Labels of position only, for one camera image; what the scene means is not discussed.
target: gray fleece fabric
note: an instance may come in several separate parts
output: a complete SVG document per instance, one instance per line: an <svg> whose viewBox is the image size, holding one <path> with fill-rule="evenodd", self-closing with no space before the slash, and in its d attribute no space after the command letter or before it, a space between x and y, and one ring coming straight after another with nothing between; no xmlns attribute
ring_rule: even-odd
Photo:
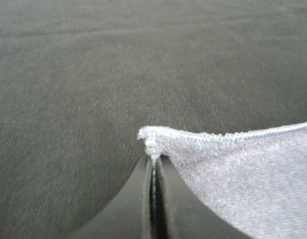
<svg viewBox="0 0 307 239"><path fill-rule="evenodd" d="M242 133L146 126L153 163L170 158L194 194L253 238L307 238L307 122Z"/></svg>

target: fabric surface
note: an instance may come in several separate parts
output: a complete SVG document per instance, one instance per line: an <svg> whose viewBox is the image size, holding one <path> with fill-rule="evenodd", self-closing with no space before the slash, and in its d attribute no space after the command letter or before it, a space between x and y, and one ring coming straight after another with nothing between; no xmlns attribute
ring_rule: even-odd
<svg viewBox="0 0 307 239"><path fill-rule="evenodd" d="M89 222L144 125L304 121L307 0L0 0L0 238Z"/></svg>
<svg viewBox="0 0 307 239"><path fill-rule="evenodd" d="M153 162L170 157L195 195L254 238L307 238L307 122L214 135L139 131Z"/></svg>

